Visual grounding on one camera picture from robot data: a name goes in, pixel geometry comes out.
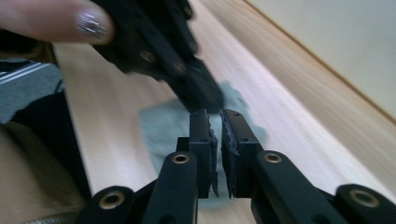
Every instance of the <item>green fabric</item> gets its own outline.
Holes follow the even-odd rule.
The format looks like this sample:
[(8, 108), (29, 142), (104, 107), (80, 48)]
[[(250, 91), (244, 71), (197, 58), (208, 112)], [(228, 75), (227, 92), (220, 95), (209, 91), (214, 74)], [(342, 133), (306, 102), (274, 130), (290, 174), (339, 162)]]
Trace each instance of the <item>green fabric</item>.
[[(238, 111), (244, 115), (250, 128), (263, 144), (265, 140), (265, 131), (263, 128), (252, 123), (248, 115), (248, 106), (241, 94), (234, 90), (230, 83), (223, 83), (220, 85), (220, 88), (224, 94), (224, 108)], [(178, 99), (175, 99), (163, 105), (157, 105), (141, 111), (139, 114), (139, 121), (149, 155), (155, 169), (157, 172), (160, 172), (163, 159), (169, 153), (176, 151), (177, 139), (179, 137), (189, 136), (190, 113)], [(200, 200), (198, 202), (200, 207), (206, 208), (219, 207), (231, 201), (228, 197), (225, 174), (221, 163), (221, 117), (220, 115), (210, 115), (209, 121), (215, 136), (219, 139), (217, 166), (219, 174), (219, 198), (211, 192), (209, 199)]]

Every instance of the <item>white wall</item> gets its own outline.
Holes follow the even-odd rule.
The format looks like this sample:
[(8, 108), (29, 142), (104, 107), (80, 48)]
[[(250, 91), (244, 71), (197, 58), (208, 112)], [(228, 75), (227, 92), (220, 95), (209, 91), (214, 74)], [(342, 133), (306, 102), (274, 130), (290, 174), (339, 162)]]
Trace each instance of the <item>white wall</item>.
[(396, 0), (248, 0), (396, 119)]

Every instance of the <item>glittery nail polish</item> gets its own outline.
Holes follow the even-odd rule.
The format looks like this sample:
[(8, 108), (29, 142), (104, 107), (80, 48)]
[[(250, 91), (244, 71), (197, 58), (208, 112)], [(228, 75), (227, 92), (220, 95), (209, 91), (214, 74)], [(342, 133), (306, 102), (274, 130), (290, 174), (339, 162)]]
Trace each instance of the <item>glittery nail polish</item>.
[(77, 28), (89, 39), (104, 39), (107, 33), (106, 27), (95, 14), (97, 13), (80, 13), (78, 15)]

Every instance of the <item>light wood table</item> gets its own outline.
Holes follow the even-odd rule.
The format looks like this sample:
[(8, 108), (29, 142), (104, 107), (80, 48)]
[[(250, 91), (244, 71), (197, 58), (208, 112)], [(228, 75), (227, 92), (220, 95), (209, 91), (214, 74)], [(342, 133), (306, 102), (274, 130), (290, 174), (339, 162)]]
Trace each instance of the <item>light wood table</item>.
[[(247, 15), (242, 16), (241, 19), (252, 16), (255, 22), (265, 22), (263, 17), (257, 17), (255, 11), (241, 1), (221, 2), (227, 6), (226, 9), (235, 10), (235, 13), (241, 13), (238, 10), (245, 11)], [(234, 9), (230, 6), (233, 2), (236, 3)], [(347, 85), (328, 72), (326, 67), (321, 66), (318, 69), (320, 63), (311, 63), (315, 59), (295, 43), (293, 48), (299, 49), (301, 54), (296, 54), (300, 52), (298, 50), (290, 53), (280, 48), (277, 55), (287, 52), (292, 57), (282, 56), (282, 60), (286, 61), (278, 62), (278, 70), (288, 71), (291, 69), (288, 67), (291, 64), (307, 64), (305, 68), (292, 67), (296, 76), (305, 74), (313, 77), (319, 70), (321, 71), (319, 76), (330, 81), (319, 80), (307, 84), (312, 78), (289, 79), (292, 83), (285, 85), (284, 80), (280, 82), (277, 79), (278, 70), (274, 72), (276, 66), (273, 61), (269, 60), (272, 69), (268, 70), (266, 61), (248, 50), (247, 46), (254, 46), (254, 38), (260, 39), (260, 34), (253, 33), (253, 39), (241, 43), (236, 38), (238, 34), (232, 30), (230, 33), (226, 29), (228, 23), (221, 18), (216, 19), (203, 5), (205, 3), (210, 6), (209, 1), (193, 0), (191, 3), (197, 15), (191, 23), (191, 29), (200, 44), (199, 56), (205, 60), (217, 82), (229, 81), (233, 88), (241, 92), (248, 104), (249, 115), (268, 134), (267, 141), (262, 143), (266, 149), (286, 154), (320, 189), (334, 193), (339, 185), (357, 183), (376, 189), (396, 202), (393, 173), (396, 170), (393, 162), (396, 156), (396, 127), (390, 121), (387, 122), (384, 130), (381, 128), (381, 122), (385, 122), (386, 119), (375, 109), (350, 114), (359, 106), (366, 109), (368, 104), (358, 94), (346, 91)], [(241, 22), (238, 18), (234, 19), (236, 22)], [(270, 25), (261, 25), (260, 22), (258, 22), (260, 27), (257, 28), (251, 27), (258, 25), (255, 23), (238, 24), (245, 25), (246, 29), (251, 29), (251, 32), (255, 29), (260, 32), (262, 29), (267, 29), (266, 32), (275, 32), (278, 35), (273, 37), (275, 44), (279, 44), (276, 42), (278, 39), (286, 38), (270, 22), (267, 21)], [(158, 83), (150, 77), (125, 76), (88, 45), (57, 44), (56, 54), (64, 72), (67, 100), (92, 191), (97, 192), (114, 185), (138, 190), (155, 179), (157, 174), (152, 167), (139, 130), (138, 114), (142, 109), (168, 102), (176, 96), (166, 84)], [(301, 94), (290, 90), (289, 85), (294, 84), (304, 89), (302, 92), (308, 91), (308, 97), (303, 97), (305, 100), (302, 100)], [(347, 100), (351, 94), (359, 99), (358, 105), (356, 101)], [(346, 145), (338, 135), (334, 134), (334, 129), (329, 129), (323, 124), (322, 117), (316, 116), (315, 110), (306, 105), (306, 101), (312, 98), (314, 100), (310, 102), (320, 101), (318, 97), (321, 95), (327, 96), (326, 101), (330, 100), (325, 104), (336, 106), (332, 109), (344, 108), (341, 112), (346, 118), (353, 118), (356, 122), (361, 119), (375, 127), (379, 126), (375, 130), (363, 130), (360, 129), (359, 123), (340, 121), (339, 117), (332, 115), (332, 111), (327, 111), (328, 113), (322, 116), (328, 122), (335, 122), (336, 127), (339, 128), (338, 132), (346, 134), (346, 138), (356, 141), (358, 146), (359, 141), (367, 141), (360, 139), (363, 133), (380, 132), (375, 135), (377, 138), (369, 140), (372, 146), (380, 145), (379, 149), (375, 148), (377, 152), (364, 151), (365, 156), (357, 156), (353, 153), (356, 147)], [(347, 123), (346, 132), (343, 126), (340, 126), (340, 122)], [(354, 125), (356, 128), (351, 132), (350, 127)], [(378, 175), (378, 172), (373, 172), (375, 169), (367, 164), (373, 164), (376, 170), (384, 174)], [(200, 209), (198, 222), (252, 223), (249, 200), (236, 200), (228, 206), (217, 209)]]

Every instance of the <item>beige bag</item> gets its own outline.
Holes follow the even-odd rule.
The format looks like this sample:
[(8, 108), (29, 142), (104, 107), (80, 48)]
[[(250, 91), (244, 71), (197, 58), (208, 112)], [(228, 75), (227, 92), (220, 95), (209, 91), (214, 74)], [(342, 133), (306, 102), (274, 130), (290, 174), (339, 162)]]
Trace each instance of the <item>beige bag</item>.
[(85, 204), (62, 165), (17, 123), (0, 124), (0, 199), (2, 224), (71, 223)]

